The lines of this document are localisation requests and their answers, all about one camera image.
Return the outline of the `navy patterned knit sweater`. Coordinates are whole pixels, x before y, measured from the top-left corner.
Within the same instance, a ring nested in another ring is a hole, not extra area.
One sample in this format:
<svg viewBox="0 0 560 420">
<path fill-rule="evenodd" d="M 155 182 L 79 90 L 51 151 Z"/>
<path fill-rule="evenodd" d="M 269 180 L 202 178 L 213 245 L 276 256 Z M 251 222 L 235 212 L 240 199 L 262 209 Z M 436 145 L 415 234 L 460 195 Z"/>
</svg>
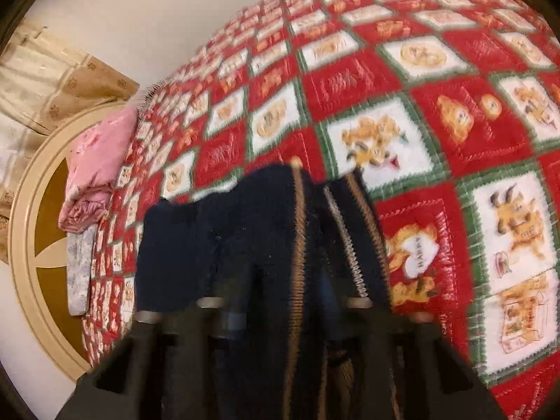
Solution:
<svg viewBox="0 0 560 420">
<path fill-rule="evenodd" d="M 137 258 L 140 311 L 223 298 L 245 316 L 224 353 L 232 419 L 335 419 L 333 321 L 346 298 L 391 313 L 384 241 L 362 176 L 317 183 L 272 165 L 230 191 L 147 210 Z"/>
</svg>

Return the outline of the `grey floral pillow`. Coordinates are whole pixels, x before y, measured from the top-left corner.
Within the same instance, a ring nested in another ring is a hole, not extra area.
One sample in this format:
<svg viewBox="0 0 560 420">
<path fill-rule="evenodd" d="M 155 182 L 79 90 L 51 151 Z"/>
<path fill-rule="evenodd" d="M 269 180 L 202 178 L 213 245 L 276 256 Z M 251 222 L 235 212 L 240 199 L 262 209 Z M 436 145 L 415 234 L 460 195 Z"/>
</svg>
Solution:
<svg viewBox="0 0 560 420">
<path fill-rule="evenodd" d="M 98 225 L 89 226 L 82 233 L 68 233 L 66 236 L 66 291 L 68 292 L 68 312 L 73 317 L 81 317 L 87 312 L 89 283 L 93 248 Z"/>
</svg>

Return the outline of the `cream and gold headboard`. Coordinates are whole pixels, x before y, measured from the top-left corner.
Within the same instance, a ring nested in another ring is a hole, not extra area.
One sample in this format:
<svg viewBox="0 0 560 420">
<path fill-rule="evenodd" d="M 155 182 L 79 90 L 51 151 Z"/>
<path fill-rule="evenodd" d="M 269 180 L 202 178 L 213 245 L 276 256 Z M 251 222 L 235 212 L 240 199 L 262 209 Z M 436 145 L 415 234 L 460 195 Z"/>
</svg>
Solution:
<svg viewBox="0 0 560 420">
<path fill-rule="evenodd" d="M 71 381 L 90 365 L 81 342 L 81 322 L 68 313 L 67 235 L 58 228 L 66 156 L 78 135 L 124 106 L 118 100 L 104 103 L 76 114 L 54 131 L 28 163 L 9 217 L 8 264 L 18 301 L 48 358 Z"/>
</svg>

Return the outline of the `folded pink quilt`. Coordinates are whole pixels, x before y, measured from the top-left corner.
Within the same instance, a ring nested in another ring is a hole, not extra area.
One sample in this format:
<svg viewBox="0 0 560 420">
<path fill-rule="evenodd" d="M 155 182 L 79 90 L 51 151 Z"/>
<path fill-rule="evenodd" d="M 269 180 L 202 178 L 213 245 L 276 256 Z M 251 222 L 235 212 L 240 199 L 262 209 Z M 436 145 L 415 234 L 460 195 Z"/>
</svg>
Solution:
<svg viewBox="0 0 560 420">
<path fill-rule="evenodd" d="M 136 130 L 137 117 L 135 108 L 125 107 L 72 142 L 66 157 L 68 179 L 58 217 L 60 230 L 82 233 L 103 218 Z"/>
</svg>

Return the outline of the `red patchwork bear bedspread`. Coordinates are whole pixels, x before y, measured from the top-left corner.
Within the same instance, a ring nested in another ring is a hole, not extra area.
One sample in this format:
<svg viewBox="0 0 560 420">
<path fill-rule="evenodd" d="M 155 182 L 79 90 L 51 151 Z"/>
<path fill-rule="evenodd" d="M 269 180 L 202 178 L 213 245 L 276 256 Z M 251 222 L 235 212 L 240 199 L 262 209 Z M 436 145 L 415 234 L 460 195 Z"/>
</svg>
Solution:
<svg viewBox="0 0 560 420">
<path fill-rule="evenodd" d="M 261 0 L 159 83 L 92 256 L 94 367 L 128 334 L 143 219 L 272 165 L 362 176 L 391 313 L 505 413 L 559 415 L 559 43 L 521 0 Z"/>
</svg>

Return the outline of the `beige patterned curtain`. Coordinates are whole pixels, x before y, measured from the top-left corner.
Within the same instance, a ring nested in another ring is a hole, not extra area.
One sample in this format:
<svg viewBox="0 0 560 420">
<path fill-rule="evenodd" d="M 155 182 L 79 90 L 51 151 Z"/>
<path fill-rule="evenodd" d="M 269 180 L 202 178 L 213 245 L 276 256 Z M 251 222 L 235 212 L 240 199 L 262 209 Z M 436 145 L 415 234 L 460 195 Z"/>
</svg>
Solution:
<svg viewBox="0 0 560 420">
<path fill-rule="evenodd" d="M 28 162 L 75 114 L 139 89 L 52 30 L 21 21 L 1 54 L 1 261 L 8 262 L 8 218 Z"/>
</svg>

